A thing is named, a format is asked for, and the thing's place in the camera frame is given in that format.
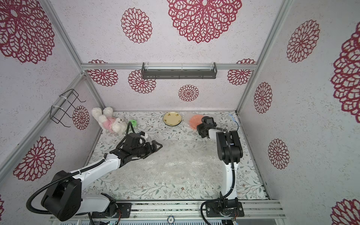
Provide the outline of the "orange plate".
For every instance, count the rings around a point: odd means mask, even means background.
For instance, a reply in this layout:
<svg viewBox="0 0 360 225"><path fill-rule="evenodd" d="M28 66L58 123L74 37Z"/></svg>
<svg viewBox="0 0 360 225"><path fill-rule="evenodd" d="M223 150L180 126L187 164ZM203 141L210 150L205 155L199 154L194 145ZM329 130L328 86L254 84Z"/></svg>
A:
<svg viewBox="0 0 360 225"><path fill-rule="evenodd" d="M202 115L194 112L185 112L183 114L182 122L184 124L184 127L190 128L191 131L197 131L197 126L202 124L201 119L203 117L212 117L216 123L218 123L219 121L219 117L215 115L210 115L210 114Z"/></svg>

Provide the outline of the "yellow plate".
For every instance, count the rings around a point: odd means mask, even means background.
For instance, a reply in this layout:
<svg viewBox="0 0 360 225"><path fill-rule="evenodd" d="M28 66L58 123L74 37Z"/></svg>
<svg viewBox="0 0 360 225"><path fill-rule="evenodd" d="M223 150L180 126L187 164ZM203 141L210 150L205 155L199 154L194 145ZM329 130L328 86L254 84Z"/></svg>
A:
<svg viewBox="0 0 360 225"><path fill-rule="evenodd" d="M163 122L168 126L174 127L182 122L182 116L178 112L167 112L163 115Z"/></svg>

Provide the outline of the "clear bubble wrap sheet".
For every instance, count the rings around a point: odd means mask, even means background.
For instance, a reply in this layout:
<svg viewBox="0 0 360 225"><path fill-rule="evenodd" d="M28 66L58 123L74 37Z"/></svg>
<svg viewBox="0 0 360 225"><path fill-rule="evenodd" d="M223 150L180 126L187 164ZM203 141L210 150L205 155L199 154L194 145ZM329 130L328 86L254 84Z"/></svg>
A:
<svg viewBox="0 0 360 225"><path fill-rule="evenodd" d="M112 173L121 185L211 186L222 187L222 161L214 140L164 140L163 147L145 159L127 163Z"/></svg>

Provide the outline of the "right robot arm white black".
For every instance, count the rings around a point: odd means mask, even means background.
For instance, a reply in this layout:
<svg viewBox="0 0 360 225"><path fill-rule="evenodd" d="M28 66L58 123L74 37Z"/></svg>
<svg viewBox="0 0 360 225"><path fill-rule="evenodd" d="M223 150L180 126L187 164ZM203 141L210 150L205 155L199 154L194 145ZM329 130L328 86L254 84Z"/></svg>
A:
<svg viewBox="0 0 360 225"><path fill-rule="evenodd" d="M225 183L220 191L219 198L206 200L200 206L200 214L205 222L210 222L205 218L203 207L217 205L211 208L212 211L222 214L224 210L234 209L235 216L243 216L240 211L240 202L236 192L236 174L241 158L243 157L243 149L236 130L228 130L226 128L217 127L212 117L204 116L201 118L201 124L197 125L199 135L204 138L216 140L217 154L220 161L224 163Z"/></svg>

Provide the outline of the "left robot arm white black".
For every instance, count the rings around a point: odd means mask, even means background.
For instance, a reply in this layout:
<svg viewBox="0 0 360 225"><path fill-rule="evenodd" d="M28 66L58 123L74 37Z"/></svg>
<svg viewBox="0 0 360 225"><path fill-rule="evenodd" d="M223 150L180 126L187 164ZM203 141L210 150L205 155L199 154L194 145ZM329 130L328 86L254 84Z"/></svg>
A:
<svg viewBox="0 0 360 225"><path fill-rule="evenodd" d="M155 140L148 142L145 132L136 133L132 123L128 123L125 136L114 150L86 167L72 172L58 172L49 184L29 197L26 208L35 214L53 215L60 221L93 212L109 218L115 217L120 210L113 197L106 193L85 195L84 189L102 176L129 162L145 159L162 147Z"/></svg>

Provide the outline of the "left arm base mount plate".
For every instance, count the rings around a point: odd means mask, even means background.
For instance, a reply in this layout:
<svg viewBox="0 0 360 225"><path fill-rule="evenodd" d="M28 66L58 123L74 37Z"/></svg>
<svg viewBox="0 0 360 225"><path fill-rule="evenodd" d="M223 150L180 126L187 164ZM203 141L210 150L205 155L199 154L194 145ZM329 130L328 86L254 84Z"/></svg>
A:
<svg viewBox="0 0 360 225"><path fill-rule="evenodd" d="M104 212L93 212L93 218L129 218L132 204L129 202L110 203Z"/></svg>

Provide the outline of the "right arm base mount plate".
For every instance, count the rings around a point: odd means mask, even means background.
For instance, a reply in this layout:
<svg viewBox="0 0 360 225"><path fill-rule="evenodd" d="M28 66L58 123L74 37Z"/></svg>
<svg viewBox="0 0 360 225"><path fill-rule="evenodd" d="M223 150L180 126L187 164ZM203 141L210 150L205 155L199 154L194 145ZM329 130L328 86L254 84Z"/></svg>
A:
<svg viewBox="0 0 360 225"><path fill-rule="evenodd" d="M210 218L215 217L244 217L244 209L238 198L223 199L216 202L209 202L205 204L206 216Z"/></svg>

